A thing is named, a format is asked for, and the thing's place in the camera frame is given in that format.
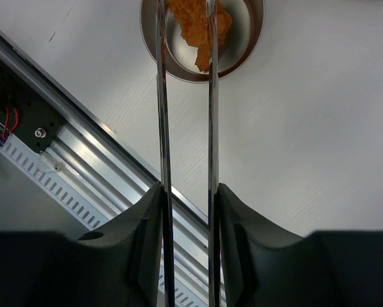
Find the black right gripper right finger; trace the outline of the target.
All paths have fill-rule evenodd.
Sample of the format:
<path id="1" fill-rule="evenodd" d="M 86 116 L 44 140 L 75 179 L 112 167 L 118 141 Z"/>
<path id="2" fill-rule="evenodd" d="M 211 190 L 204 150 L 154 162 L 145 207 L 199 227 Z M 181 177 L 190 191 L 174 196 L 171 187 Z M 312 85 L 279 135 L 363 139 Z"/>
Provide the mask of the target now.
<path id="1" fill-rule="evenodd" d="M 218 188 L 228 306 L 383 306 L 383 231 L 296 235 Z"/>

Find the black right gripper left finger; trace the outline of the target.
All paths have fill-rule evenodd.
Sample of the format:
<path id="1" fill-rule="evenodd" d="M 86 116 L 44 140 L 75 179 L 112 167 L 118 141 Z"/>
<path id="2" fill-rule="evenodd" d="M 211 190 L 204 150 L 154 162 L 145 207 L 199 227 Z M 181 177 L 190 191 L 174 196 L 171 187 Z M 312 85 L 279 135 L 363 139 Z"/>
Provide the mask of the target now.
<path id="1" fill-rule="evenodd" d="M 162 186 L 101 227 L 0 232 L 0 306 L 155 306 Z"/>

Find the stainless steel tongs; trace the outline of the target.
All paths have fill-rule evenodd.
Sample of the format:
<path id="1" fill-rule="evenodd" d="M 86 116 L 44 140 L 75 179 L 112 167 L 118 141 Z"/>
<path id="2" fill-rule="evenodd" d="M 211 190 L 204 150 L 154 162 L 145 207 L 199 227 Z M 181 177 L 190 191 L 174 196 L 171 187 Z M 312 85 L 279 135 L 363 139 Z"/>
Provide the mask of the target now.
<path id="1" fill-rule="evenodd" d="M 219 187 L 219 74 L 217 39 L 217 3 L 207 1 L 209 61 L 208 94 L 208 305 L 221 305 L 221 257 L 219 247 L 219 214 L 215 196 Z M 166 88 L 166 5 L 156 4 L 155 52 L 157 61 L 157 100 L 159 108 L 160 174 L 164 189 L 162 224 L 164 241 L 164 280 L 166 306 L 175 305 L 175 269 L 173 247 L 173 206 L 169 118 Z"/>

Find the stainless steel bowl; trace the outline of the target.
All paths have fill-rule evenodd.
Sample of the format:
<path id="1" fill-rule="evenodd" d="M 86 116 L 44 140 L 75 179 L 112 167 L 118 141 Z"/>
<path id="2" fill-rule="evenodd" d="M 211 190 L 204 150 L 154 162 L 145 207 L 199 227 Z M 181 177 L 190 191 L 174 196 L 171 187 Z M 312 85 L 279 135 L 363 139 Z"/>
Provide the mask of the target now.
<path id="1" fill-rule="evenodd" d="M 264 18 L 263 1 L 221 1 L 232 18 L 225 43 L 219 47 L 218 73 L 222 79 L 238 69 L 250 56 L 260 37 Z M 140 25 L 143 41 L 153 59 L 156 57 L 156 1 L 142 1 Z M 181 36 L 174 15 L 166 11 L 166 71 L 179 80 L 190 83 L 208 82 L 208 72 L 195 65 L 197 48 Z"/>

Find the orange fried shrimp toy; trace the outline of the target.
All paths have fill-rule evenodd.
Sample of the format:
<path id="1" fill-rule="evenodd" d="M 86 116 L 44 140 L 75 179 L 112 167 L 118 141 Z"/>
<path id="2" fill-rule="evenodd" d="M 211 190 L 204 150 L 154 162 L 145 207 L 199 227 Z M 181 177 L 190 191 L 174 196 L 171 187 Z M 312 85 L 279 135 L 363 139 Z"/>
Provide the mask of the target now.
<path id="1" fill-rule="evenodd" d="M 206 16 L 206 1 L 203 0 L 168 0 L 167 7 L 174 15 L 181 28 L 181 36 L 187 45 L 197 48 L 195 65 L 200 72 L 209 69 L 210 37 Z M 217 6 L 217 41 L 219 49 L 225 44 L 226 36 L 232 26 L 232 17 L 225 7 L 216 1 Z"/>

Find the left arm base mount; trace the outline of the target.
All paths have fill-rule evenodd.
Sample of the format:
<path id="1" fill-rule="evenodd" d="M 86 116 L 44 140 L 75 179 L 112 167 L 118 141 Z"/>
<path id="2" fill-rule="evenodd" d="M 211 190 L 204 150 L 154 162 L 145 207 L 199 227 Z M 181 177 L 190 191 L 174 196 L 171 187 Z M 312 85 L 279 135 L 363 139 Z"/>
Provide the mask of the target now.
<path id="1" fill-rule="evenodd" d="M 0 148 L 12 135 L 41 153 L 66 120 L 0 60 Z"/>

